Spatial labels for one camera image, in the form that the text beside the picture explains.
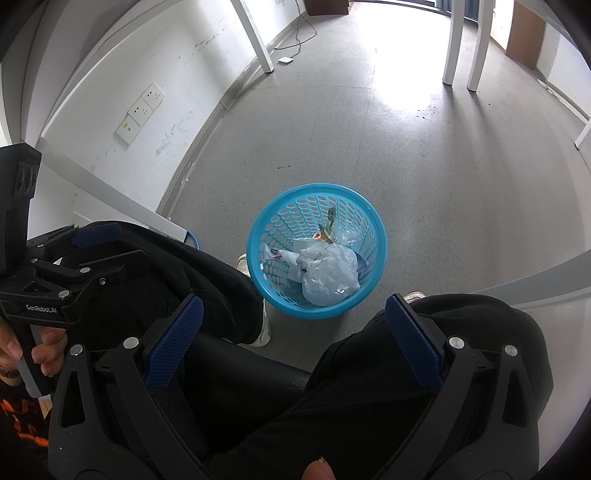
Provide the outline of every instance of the white wall trim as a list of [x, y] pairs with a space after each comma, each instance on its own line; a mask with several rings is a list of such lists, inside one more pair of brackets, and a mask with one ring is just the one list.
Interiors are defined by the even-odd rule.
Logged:
[[69, 180], [77, 187], [90, 193], [99, 200], [111, 205], [120, 212], [129, 215], [138, 222], [152, 227], [156, 231], [175, 238], [181, 242], [185, 241], [187, 231], [158, 215], [149, 208], [132, 200], [128, 196], [113, 188], [84, 167], [78, 165], [74, 160], [68, 158], [58, 149], [54, 148], [43, 137], [39, 139], [36, 146], [43, 154], [43, 163], [58, 175]]

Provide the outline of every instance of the white plastic bag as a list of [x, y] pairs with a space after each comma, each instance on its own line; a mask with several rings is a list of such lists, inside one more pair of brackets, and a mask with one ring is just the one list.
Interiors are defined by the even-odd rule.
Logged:
[[359, 234], [352, 222], [342, 222], [333, 229], [332, 240], [339, 245], [350, 247], [359, 240]]
[[298, 254], [290, 252], [289, 250], [277, 250], [274, 248], [269, 248], [269, 246], [265, 244], [265, 260], [280, 260], [285, 262], [287, 265], [289, 265], [287, 270], [287, 278], [289, 278], [289, 280], [301, 283], [302, 271], [300, 270], [300, 266], [297, 264], [298, 256]]
[[304, 297], [314, 305], [336, 305], [360, 289], [357, 257], [348, 247], [318, 242], [302, 250], [297, 263]]

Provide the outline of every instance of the finger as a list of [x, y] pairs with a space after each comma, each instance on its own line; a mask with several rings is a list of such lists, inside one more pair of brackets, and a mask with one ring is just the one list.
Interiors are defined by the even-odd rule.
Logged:
[[51, 375], [57, 375], [64, 364], [64, 354], [61, 354], [53, 362], [41, 364], [41, 372], [43, 375], [49, 377]]
[[20, 343], [18, 343], [17, 336], [14, 334], [10, 325], [6, 320], [0, 318], [0, 350], [4, 352], [4, 361], [3, 366], [8, 368], [9, 365], [4, 365], [4, 363], [10, 363], [11, 366], [16, 368], [14, 364], [14, 360], [20, 360], [22, 357], [22, 348]]
[[66, 335], [63, 328], [43, 327], [41, 330], [41, 341], [43, 345], [53, 345], [59, 342]]
[[320, 460], [316, 460], [306, 467], [304, 475], [301, 480], [336, 480], [335, 474], [328, 462], [320, 457]]
[[61, 340], [58, 340], [58, 342], [52, 345], [40, 343], [31, 351], [33, 361], [36, 364], [46, 364], [53, 362], [64, 352], [67, 343], [68, 338], [66, 336], [63, 336]]

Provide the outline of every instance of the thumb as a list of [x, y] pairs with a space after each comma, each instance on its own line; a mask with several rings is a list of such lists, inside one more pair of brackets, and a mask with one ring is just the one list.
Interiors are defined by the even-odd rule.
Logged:
[[10, 325], [0, 317], [0, 350], [3, 350], [13, 360], [22, 357], [22, 348], [18, 343], [17, 336], [10, 328]]
[[335, 474], [324, 457], [308, 465], [301, 480], [336, 480]]

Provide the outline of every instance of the white sneaker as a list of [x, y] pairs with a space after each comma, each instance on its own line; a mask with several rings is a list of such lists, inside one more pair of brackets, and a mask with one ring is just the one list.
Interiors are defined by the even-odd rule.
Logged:
[[248, 271], [248, 263], [246, 263], [246, 254], [242, 254], [240, 257], [238, 257], [238, 261], [236, 262], [236, 270], [244, 273], [247, 277], [251, 276], [251, 273]]
[[406, 300], [406, 303], [412, 303], [425, 297], [426, 295], [422, 291], [413, 291], [412, 293], [405, 295], [404, 300]]
[[258, 338], [250, 344], [250, 346], [265, 346], [271, 341], [271, 324], [267, 316], [267, 307], [265, 300], [262, 301], [262, 328]]
[[[240, 255], [238, 257], [238, 261], [236, 262], [236, 270], [239, 272], [244, 273], [247, 277], [251, 276], [251, 273], [248, 271], [248, 263], [246, 262], [246, 254]], [[250, 343], [250, 346], [265, 346], [271, 341], [271, 324], [269, 323], [269, 317], [267, 315], [267, 307], [266, 301], [262, 301], [262, 328], [261, 333], [258, 338]]]

